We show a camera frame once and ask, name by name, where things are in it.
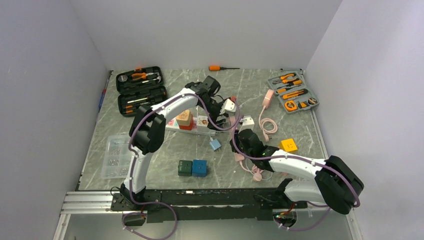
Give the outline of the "black hex key set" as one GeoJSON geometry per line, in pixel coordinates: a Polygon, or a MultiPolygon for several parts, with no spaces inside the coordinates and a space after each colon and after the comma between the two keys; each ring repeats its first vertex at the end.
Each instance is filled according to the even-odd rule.
{"type": "Polygon", "coordinates": [[[307,101],[303,101],[303,102],[299,102],[298,103],[298,107],[300,108],[300,109],[303,109],[303,108],[307,108],[307,107],[309,107],[310,105],[309,105],[309,103],[307,102],[307,101]]]}

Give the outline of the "red cube adapter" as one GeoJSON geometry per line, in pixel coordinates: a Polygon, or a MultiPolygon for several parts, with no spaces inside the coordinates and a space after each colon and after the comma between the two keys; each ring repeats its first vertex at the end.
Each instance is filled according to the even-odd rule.
{"type": "Polygon", "coordinates": [[[180,130],[191,131],[194,128],[194,122],[191,122],[189,125],[179,125],[180,130]]]}

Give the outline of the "small blue usb plug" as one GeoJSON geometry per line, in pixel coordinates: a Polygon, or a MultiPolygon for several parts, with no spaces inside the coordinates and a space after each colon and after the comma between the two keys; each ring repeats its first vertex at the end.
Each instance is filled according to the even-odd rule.
{"type": "Polygon", "coordinates": [[[222,146],[221,143],[217,139],[214,139],[214,138],[210,139],[209,145],[210,145],[210,147],[212,148],[213,151],[220,149],[221,146],[222,146]]]}

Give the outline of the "grey plastic tool case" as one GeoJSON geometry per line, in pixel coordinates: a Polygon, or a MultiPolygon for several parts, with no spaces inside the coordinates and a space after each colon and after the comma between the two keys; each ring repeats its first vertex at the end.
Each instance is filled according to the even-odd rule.
{"type": "Polygon", "coordinates": [[[310,110],[320,104],[315,93],[306,86],[302,70],[284,70],[266,83],[289,114],[310,110]]]}

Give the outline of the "yellow cube socket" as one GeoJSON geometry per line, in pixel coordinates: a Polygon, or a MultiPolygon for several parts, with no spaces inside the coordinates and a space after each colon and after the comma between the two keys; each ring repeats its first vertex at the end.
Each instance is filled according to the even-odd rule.
{"type": "Polygon", "coordinates": [[[294,153],[298,150],[298,147],[293,138],[282,140],[279,143],[279,148],[288,153],[294,153]]]}

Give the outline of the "white multicolour power strip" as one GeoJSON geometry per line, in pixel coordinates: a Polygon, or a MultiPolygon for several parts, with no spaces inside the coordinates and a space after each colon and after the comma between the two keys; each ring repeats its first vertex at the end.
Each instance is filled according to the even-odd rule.
{"type": "Polygon", "coordinates": [[[213,137],[217,134],[217,131],[208,128],[208,124],[209,119],[203,115],[199,115],[198,117],[194,116],[191,125],[182,127],[178,125],[176,118],[173,118],[170,122],[168,122],[165,129],[169,131],[213,137]]]}

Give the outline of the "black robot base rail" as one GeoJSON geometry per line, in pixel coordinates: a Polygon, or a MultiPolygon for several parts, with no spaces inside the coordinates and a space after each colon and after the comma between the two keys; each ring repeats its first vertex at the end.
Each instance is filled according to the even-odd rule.
{"type": "Polygon", "coordinates": [[[296,203],[284,198],[274,188],[151,190],[137,199],[143,205],[132,203],[128,197],[114,193],[110,210],[113,212],[140,212],[147,214],[148,223],[192,220],[255,219],[271,221],[278,210],[306,209],[305,201],[296,203]]]}

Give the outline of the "orange black utility knife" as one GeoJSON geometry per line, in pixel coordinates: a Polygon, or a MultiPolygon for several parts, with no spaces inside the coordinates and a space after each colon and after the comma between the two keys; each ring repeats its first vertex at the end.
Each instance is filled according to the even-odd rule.
{"type": "Polygon", "coordinates": [[[292,92],[289,92],[287,94],[284,94],[281,98],[283,100],[289,100],[289,99],[297,98],[299,96],[302,96],[302,95],[305,95],[305,94],[308,94],[308,93],[309,93],[309,91],[304,88],[304,89],[300,89],[300,90],[297,90],[297,91],[292,91],[292,92]]]}

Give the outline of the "beige cube adapter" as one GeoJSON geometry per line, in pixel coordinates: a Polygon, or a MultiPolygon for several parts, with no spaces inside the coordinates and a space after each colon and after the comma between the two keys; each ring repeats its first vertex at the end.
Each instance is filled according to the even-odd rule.
{"type": "Polygon", "coordinates": [[[189,109],[183,111],[175,117],[175,120],[179,126],[189,126],[192,122],[193,114],[189,109]]]}

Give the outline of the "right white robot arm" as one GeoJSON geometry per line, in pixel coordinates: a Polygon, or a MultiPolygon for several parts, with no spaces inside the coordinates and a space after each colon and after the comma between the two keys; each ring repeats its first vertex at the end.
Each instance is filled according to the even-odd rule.
{"type": "Polygon", "coordinates": [[[293,202],[323,203],[346,215],[361,205],[365,185],[338,156],[310,158],[264,144],[251,129],[231,133],[232,150],[260,170],[287,173],[300,180],[284,180],[275,194],[276,203],[287,208],[293,202]]]}

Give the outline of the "orange handled screwdriver upper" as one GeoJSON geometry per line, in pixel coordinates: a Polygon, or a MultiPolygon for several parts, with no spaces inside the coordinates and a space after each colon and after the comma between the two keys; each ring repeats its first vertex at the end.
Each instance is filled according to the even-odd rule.
{"type": "Polygon", "coordinates": [[[285,86],[283,86],[283,87],[278,88],[278,89],[276,90],[276,93],[277,93],[277,94],[280,94],[280,93],[286,92],[286,91],[288,91],[288,90],[290,90],[290,89],[292,89],[292,88],[295,88],[295,87],[300,86],[302,83],[303,83],[303,82],[302,82],[301,80],[291,81],[291,82],[289,82],[287,85],[285,85],[285,86]]]}

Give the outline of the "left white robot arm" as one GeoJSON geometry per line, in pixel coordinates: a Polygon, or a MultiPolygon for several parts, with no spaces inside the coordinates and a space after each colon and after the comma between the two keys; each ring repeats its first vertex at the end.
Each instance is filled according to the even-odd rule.
{"type": "Polygon", "coordinates": [[[207,128],[225,131],[221,117],[225,101],[217,102],[213,97],[219,92],[220,83],[207,76],[204,81],[190,82],[176,95],[162,103],[144,107],[137,111],[131,125],[128,149],[133,153],[127,177],[120,187],[124,204],[131,210],[139,209],[145,202],[146,177],[150,161],[163,144],[166,125],[185,110],[200,106],[208,117],[207,128]]]}

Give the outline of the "dark green cube adapter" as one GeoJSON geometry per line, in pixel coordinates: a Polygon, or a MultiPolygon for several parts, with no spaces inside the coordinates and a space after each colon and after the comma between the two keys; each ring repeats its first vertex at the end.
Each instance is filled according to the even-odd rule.
{"type": "Polygon", "coordinates": [[[177,166],[177,175],[180,177],[190,177],[192,175],[193,162],[191,160],[180,160],[177,166]]]}

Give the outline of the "orange black combination pliers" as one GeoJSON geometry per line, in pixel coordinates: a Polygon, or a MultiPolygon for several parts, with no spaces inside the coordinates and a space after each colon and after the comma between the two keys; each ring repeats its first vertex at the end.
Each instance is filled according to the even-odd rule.
{"type": "Polygon", "coordinates": [[[291,82],[295,82],[298,80],[298,78],[296,78],[297,74],[296,73],[289,73],[286,75],[282,75],[279,76],[278,78],[275,78],[274,80],[272,80],[272,83],[274,85],[276,84],[288,84],[291,82]]]}

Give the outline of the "blue cube adapter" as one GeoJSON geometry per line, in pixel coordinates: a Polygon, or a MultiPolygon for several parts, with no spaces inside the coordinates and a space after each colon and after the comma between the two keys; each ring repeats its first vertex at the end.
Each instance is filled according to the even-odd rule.
{"type": "Polygon", "coordinates": [[[204,178],[207,175],[207,161],[201,159],[194,159],[192,161],[192,177],[204,178]]]}

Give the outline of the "loose orange screwdriver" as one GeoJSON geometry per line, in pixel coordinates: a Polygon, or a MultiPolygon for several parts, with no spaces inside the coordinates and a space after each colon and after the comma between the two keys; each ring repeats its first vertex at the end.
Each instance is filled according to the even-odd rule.
{"type": "Polygon", "coordinates": [[[208,67],[208,70],[211,72],[218,72],[218,71],[224,71],[224,70],[239,70],[238,67],[224,67],[219,65],[210,65],[208,67]]]}

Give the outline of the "white lion print adapter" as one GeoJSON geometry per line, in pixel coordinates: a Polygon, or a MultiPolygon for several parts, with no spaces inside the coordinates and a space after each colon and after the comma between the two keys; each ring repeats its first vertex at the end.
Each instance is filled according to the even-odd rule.
{"type": "Polygon", "coordinates": [[[210,129],[208,128],[209,119],[207,116],[199,115],[196,118],[196,130],[199,133],[208,133],[210,129]]]}

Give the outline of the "black plastic tool case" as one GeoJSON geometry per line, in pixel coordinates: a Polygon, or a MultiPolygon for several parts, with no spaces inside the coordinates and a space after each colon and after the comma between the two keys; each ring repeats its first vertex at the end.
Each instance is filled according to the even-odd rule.
{"type": "Polygon", "coordinates": [[[150,107],[168,99],[160,67],[149,66],[119,73],[115,78],[119,113],[132,117],[140,106],[150,107]]]}

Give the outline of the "orange tape measure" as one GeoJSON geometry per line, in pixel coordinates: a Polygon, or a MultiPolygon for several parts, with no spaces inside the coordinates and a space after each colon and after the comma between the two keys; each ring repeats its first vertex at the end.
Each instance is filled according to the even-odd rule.
{"type": "Polygon", "coordinates": [[[289,113],[294,112],[298,109],[297,104],[293,100],[286,101],[284,103],[284,107],[289,113]]]}

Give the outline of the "clear plastic screw box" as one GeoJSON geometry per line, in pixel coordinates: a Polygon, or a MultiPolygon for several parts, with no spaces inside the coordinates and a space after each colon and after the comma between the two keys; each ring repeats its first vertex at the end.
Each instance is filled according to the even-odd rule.
{"type": "Polygon", "coordinates": [[[107,138],[106,148],[101,169],[102,179],[126,178],[132,160],[132,153],[128,149],[130,137],[128,135],[110,135],[107,138]]]}

